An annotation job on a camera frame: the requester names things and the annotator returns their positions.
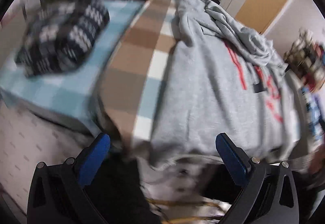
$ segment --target silver bolt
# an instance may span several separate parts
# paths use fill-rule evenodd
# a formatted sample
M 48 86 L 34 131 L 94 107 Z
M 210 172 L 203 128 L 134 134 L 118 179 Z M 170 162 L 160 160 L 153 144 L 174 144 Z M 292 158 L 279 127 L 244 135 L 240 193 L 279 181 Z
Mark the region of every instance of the silver bolt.
M 288 168 L 288 167 L 289 167 L 289 164 L 288 164 L 287 162 L 282 162 L 281 164 L 282 164 L 282 166 L 285 167 L 285 168 Z
M 72 165 L 74 163 L 74 158 L 70 157 L 70 158 L 66 159 L 65 162 L 67 165 Z
M 251 158 L 251 161 L 252 161 L 254 164 L 259 164 L 261 160 L 260 160 L 259 158 L 252 157 L 252 158 Z
M 40 162 L 40 163 L 37 164 L 37 168 L 41 169 L 41 168 L 44 167 L 44 165 L 45 165 L 45 164 L 44 164 L 43 162 Z

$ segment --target plaid pillow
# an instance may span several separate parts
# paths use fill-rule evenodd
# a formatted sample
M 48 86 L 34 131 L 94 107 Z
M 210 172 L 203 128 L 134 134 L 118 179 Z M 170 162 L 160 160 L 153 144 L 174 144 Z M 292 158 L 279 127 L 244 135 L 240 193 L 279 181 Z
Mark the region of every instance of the plaid pillow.
M 28 24 L 15 62 L 25 66 L 27 76 L 75 70 L 108 22 L 100 0 L 47 5 Z

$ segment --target blue gripper pad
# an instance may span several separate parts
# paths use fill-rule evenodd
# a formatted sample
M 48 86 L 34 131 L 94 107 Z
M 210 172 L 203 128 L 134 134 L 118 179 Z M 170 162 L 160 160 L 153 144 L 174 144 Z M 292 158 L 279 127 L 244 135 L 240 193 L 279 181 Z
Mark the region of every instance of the blue gripper pad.
M 111 140 L 109 136 L 104 134 L 89 152 L 78 173 L 78 184 L 81 188 L 91 184 L 103 160 L 107 156 L 110 145 Z
M 231 178 L 233 179 L 235 185 L 245 187 L 248 183 L 248 170 L 239 156 L 236 154 L 235 148 L 239 149 L 225 133 L 220 133 L 217 135 L 216 149 L 228 172 L 230 173 Z

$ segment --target brown checkered blanket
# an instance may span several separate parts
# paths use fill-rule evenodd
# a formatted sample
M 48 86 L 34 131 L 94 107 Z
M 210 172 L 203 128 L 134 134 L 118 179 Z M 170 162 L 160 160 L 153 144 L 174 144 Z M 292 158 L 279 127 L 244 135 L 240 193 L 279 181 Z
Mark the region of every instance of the brown checkered blanket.
M 104 70 L 97 115 L 108 115 L 128 148 L 150 140 L 168 62 L 179 39 L 177 3 L 146 2 Z

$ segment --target pillow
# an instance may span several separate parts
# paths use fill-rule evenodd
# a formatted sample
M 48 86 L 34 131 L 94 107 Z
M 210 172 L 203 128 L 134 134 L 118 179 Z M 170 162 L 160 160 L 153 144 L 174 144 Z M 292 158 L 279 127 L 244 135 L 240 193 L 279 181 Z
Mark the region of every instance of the pillow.
M 15 62 L 25 67 L 27 76 L 75 70 L 108 22 L 100 0 L 49 4 L 27 25 Z

